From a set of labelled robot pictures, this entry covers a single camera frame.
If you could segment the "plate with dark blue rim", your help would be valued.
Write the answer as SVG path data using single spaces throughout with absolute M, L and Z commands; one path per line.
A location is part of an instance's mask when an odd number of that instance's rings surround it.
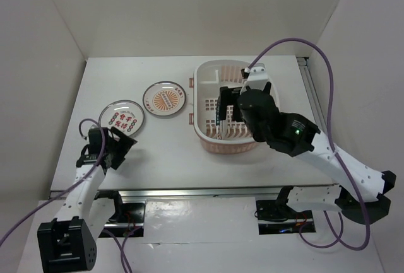
M 215 125 L 217 130 L 217 139 L 222 140 L 222 120 L 220 118 L 220 96 L 217 98 L 216 103 Z

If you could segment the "plate with red characters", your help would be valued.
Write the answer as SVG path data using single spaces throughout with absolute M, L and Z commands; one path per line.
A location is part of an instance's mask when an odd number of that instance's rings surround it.
M 115 127 L 125 135 L 134 137 L 145 124 L 141 105 L 131 100 L 118 100 L 107 105 L 98 117 L 102 127 Z

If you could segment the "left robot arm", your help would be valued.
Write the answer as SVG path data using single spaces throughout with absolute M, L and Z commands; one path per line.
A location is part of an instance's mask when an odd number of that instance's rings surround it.
M 108 171 L 124 162 L 136 140 L 115 127 L 91 129 L 88 144 L 76 162 L 74 189 L 66 194 L 63 205 L 52 221 L 37 230 L 44 272 L 80 272 L 94 268 L 96 240 L 109 220 L 124 216 L 121 195 L 99 187 Z

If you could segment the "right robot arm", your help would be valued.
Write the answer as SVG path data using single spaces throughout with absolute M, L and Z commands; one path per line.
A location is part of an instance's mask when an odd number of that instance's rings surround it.
M 270 89 L 269 83 L 263 90 L 220 88 L 217 119 L 224 120 L 225 109 L 232 106 L 232 119 L 244 122 L 256 142 L 302 160 L 335 181 L 327 187 L 283 187 L 275 203 L 278 215 L 288 218 L 295 212 L 333 211 L 359 224 L 386 217 L 391 201 L 385 194 L 395 186 L 396 175 L 373 170 L 333 147 L 327 135 L 304 116 L 280 112 Z

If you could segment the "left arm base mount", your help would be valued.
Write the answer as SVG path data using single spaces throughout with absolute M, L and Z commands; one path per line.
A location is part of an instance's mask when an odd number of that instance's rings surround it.
M 120 210 L 105 224 L 104 228 L 117 238 L 143 237 L 146 202 L 144 200 L 127 200 Z

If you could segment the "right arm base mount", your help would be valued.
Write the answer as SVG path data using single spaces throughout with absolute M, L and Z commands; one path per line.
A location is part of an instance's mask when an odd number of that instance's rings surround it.
M 257 200 L 254 217 L 258 220 L 259 235 L 315 233 L 316 227 L 311 211 L 295 212 L 278 206 L 275 200 Z

